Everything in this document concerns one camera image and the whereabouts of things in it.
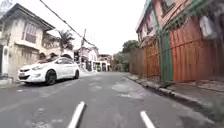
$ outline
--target car windshield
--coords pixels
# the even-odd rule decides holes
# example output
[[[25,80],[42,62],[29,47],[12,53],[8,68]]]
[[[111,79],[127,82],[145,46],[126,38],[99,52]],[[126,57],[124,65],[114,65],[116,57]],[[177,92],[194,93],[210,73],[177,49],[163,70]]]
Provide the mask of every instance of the car windshield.
[[[49,59],[45,59],[45,60],[41,60],[38,62],[38,64],[44,64],[44,63],[50,63],[53,62],[57,59],[58,57],[53,57],[53,58],[49,58]]]

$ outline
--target street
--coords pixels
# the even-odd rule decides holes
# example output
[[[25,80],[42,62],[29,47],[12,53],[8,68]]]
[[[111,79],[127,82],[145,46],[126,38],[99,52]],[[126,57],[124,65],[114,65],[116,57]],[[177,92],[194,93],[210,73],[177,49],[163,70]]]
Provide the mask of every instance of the street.
[[[99,73],[54,86],[0,89],[1,128],[66,128],[84,101],[80,128],[145,128],[145,110],[156,128],[215,128],[215,124],[171,99],[130,81],[127,73]]]

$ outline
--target curb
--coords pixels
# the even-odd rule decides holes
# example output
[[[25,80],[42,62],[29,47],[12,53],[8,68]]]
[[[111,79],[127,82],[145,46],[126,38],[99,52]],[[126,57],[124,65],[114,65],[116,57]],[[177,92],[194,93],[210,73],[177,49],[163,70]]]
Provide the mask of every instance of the curb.
[[[187,95],[183,95],[181,93],[177,93],[177,92],[174,92],[172,90],[169,90],[169,89],[165,89],[165,88],[160,88],[160,87],[157,87],[155,85],[152,85],[152,84],[147,84],[147,83],[144,83],[144,82],[139,82],[141,81],[141,79],[137,79],[137,80],[134,80],[132,79],[130,76],[128,76],[128,78],[140,85],[142,85],[143,87],[148,87],[148,88],[151,88],[153,89],[154,91],[158,91],[158,92],[161,92],[167,96],[170,96],[172,98],[175,98],[177,100],[184,100],[185,102],[187,103],[191,103],[191,104],[194,104],[196,105],[197,107],[200,107],[200,108],[208,108],[209,106],[201,101],[199,101],[198,99],[196,98],[193,98],[193,97],[190,97],[190,96],[187,96]]]

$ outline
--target parked car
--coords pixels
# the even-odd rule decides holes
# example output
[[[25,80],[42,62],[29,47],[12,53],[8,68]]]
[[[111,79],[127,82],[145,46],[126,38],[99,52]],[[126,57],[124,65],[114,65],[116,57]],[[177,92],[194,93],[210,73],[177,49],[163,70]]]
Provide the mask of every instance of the parked car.
[[[47,85],[53,85],[59,79],[78,79],[79,67],[71,59],[55,57],[23,66],[18,71],[18,78],[27,84],[45,82]]]

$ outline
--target green gate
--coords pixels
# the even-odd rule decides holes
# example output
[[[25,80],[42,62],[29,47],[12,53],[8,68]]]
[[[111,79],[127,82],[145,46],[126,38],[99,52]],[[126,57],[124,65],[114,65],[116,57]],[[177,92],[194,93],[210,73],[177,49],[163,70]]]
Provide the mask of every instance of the green gate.
[[[163,33],[160,35],[160,66],[161,66],[161,80],[168,82],[173,80],[172,69],[172,54],[170,48],[170,34]]]

